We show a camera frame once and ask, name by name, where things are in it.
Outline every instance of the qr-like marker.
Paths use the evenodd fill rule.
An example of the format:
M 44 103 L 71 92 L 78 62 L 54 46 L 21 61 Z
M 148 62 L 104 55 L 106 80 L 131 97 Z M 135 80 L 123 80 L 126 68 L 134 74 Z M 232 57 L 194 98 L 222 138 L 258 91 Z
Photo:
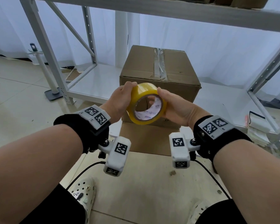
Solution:
M 212 123 L 208 123 L 206 126 L 203 127 L 203 129 L 204 129 L 208 134 L 211 134 L 212 132 L 214 132 L 214 131 L 217 130 L 218 128 L 215 127 Z
M 94 117 L 100 125 L 103 125 L 107 119 L 104 117 L 102 113 L 99 113 L 96 117 Z
M 225 122 L 221 118 L 218 118 L 218 119 L 214 120 L 213 123 L 216 124 L 218 127 L 222 127 L 222 126 L 225 126 L 225 125 L 228 124 L 227 122 Z
M 175 167 L 176 168 L 186 168 L 187 167 L 187 161 L 175 162 Z
M 115 170 L 115 169 L 112 169 L 112 168 L 107 168 L 106 173 L 109 173 L 109 174 L 112 174 L 114 176 L 117 176 L 119 171 Z
M 127 145 L 124 145 L 124 144 L 118 142 L 116 145 L 115 151 L 120 154 L 125 155 L 125 153 L 127 152 Z
M 95 114 L 98 113 L 98 110 L 93 108 L 93 107 L 90 107 L 89 109 L 86 109 L 85 112 L 91 116 L 94 116 Z
M 182 138 L 173 138 L 173 147 L 184 146 L 184 140 Z

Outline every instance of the hand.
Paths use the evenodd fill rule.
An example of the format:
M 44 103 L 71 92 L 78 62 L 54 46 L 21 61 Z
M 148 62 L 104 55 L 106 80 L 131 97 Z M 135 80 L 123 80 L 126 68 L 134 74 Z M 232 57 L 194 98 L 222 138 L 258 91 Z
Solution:
M 131 92 L 133 87 L 137 86 L 137 82 L 126 82 L 124 86 L 118 87 L 111 95 L 106 103 L 100 106 L 111 117 L 110 122 L 115 123 L 120 120 L 123 113 L 127 110 L 131 101 Z
M 170 93 L 168 90 L 159 87 L 158 94 L 167 101 L 167 109 L 163 117 L 181 126 L 190 127 L 193 130 L 197 120 L 210 115 L 201 107 L 186 101 L 176 94 Z

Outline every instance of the forearm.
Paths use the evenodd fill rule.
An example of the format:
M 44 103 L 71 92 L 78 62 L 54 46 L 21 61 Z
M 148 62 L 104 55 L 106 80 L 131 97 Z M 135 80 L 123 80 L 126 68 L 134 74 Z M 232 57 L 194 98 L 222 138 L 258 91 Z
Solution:
M 0 223 L 25 218 L 52 192 L 82 151 L 79 136 L 64 124 L 1 147 Z
M 237 140 L 214 157 L 214 166 L 247 223 L 280 224 L 280 160 Z

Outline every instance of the black cable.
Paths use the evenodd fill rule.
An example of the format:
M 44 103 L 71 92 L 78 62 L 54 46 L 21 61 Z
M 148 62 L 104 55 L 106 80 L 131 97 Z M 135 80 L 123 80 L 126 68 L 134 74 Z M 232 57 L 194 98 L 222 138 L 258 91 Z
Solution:
M 86 171 L 88 170 L 89 168 L 93 167 L 94 165 L 97 165 L 97 164 L 105 164 L 106 162 L 105 161 L 100 161 L 100 162 L 97 162 L 97 163 L 93 163 L 92 165 L 90 165 L 89 167 L 87 167 L 84 171 L 82 171 L 72 182 L 71 184 L 69 184 L 69 186 L 66 188 L 66 190 L 68 190 L 72 184 Z
M 227 192 L 222 188 L 222 186 L 219 184 L 217 179 L 215 179 L 215 177 L 209 172 L 209 170 L 201 162 L 199 162 L 198 160 L 194 160 L 194 161 L 199 163 L 209 173 L 209 175 L 213 178 L 213 180 L 218 184 L 218 186 L 221 188 L 221 190 L 225 193 L 227 198 L 230 199 L 230 197 L 228 196 Z

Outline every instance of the diagonal brace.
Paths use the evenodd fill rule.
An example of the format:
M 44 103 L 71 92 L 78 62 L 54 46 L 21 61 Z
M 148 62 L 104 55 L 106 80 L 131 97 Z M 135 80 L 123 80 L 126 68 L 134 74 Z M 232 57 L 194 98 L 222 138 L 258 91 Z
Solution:
M 46 1 L 46 3 L 55 12 L 55 14 L 61 19 L 61 21 L 67 26 L 67 28 L 72 32 L 72 34 L 78 39 L 78 41 L 86 48 L 86 50 L 91 54 L 91 56 L 95 57 L 94 52 L 89 48 L 89 46 L 85 43 L 85 41 L 78 34 L 78 32 L 73 28 L 73 26 L 69 23 L 69 21 L 61 13 L 61 11 L 58 9 L 58 7 L 51 1 Z

